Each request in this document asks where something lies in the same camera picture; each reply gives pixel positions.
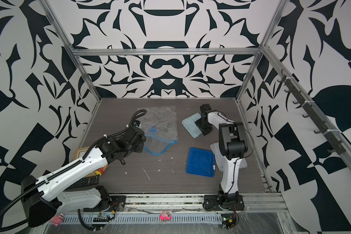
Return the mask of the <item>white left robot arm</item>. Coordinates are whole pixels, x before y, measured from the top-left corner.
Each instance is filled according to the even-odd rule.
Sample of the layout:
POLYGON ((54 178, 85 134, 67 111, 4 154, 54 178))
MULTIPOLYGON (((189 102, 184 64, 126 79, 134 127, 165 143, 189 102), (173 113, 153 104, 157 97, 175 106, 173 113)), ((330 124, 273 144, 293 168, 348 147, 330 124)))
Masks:
POLYGON ((146 141, 145 133, 136 126, 130 126, 119 137, 102 137, 93 143, 82 158, 77 159, 47 175, 35 178, 28 176, 21 182, 20 199, 29 227, 37 227, 53 218, 66 208, 94 208, 103 200, 101 191, 97 195, 84 192, 78 199, 67 198, 64 191, 72 184, 103 168, 109 163, 124 158, 131 153, 142 152, 146 141))

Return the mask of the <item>light teal towel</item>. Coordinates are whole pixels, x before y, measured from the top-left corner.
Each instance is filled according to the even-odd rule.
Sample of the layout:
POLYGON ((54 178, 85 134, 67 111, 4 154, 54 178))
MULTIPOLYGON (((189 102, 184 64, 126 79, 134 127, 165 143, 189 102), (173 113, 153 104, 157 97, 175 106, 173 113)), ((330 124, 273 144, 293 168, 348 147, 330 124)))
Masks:
POLYGON ((193 137, 197 138, 202 134, 202 131, 196 125, 196 121, 201 120, 200 113, 195 113, 182 120, 182 126, 187 130, 187 132, 193 137))

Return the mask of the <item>blue towel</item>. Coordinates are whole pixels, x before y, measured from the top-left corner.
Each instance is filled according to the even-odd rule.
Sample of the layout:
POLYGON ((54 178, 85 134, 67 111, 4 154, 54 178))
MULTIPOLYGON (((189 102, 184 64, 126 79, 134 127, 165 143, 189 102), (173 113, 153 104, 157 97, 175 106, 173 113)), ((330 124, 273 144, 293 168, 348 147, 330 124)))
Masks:
POLYGON ((186 173, 205 177, 214 177, 215 157, 212 151, 190 148, 186 173))

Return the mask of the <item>clear vacuum bag blue zip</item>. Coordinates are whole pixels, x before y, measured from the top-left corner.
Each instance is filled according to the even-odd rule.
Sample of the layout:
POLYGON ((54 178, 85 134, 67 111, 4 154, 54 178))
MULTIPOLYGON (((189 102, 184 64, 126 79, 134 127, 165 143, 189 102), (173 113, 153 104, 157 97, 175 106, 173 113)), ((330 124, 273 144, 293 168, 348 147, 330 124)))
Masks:
POLYGON ((153 156, 164 154, 178 143, 175 106, 145 107, 147 113, 138 118, 146 141, 143 149, 153 156))

